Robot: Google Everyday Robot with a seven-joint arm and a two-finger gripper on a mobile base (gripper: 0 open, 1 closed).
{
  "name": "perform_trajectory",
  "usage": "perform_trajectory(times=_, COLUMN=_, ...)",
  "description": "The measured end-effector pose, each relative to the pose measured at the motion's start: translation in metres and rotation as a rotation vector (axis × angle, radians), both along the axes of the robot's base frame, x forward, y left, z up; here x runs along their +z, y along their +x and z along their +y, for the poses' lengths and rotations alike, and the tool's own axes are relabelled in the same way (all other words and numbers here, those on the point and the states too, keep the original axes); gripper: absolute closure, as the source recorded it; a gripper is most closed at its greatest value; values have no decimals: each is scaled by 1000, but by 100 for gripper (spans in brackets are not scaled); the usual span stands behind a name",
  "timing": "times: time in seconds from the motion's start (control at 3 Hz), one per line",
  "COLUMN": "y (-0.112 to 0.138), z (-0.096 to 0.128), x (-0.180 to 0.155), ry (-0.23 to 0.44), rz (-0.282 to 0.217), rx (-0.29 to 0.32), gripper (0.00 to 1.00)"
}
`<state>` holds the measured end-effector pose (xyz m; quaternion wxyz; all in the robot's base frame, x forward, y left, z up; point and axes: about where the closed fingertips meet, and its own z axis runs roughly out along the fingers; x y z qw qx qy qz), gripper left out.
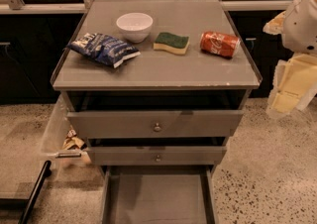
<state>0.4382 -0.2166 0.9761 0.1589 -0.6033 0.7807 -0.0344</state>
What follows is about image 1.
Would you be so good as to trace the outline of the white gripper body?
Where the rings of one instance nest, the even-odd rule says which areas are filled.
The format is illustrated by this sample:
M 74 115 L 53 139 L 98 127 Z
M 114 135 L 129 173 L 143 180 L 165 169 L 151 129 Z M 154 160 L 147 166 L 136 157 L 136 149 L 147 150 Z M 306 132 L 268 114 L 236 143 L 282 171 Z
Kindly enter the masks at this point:
M 317 0 L 293 0 L 285 11 L 282 43 L 295 53 L 317 54 Z

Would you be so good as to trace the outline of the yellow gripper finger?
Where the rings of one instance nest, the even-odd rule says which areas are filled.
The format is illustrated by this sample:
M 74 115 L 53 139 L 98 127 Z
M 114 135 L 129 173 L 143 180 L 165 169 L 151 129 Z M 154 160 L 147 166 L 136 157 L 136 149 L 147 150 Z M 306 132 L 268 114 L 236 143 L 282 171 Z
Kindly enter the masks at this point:
M 264 25 L 263 31 L 270 35 L 280 35 L 283 32 L 285 12 L 279 13 Z
M 317 94 L 317 56 L 295 53 L 288 61 L 280 60 L 272 85 L 266 108 L 270 118 L 303 111 Z

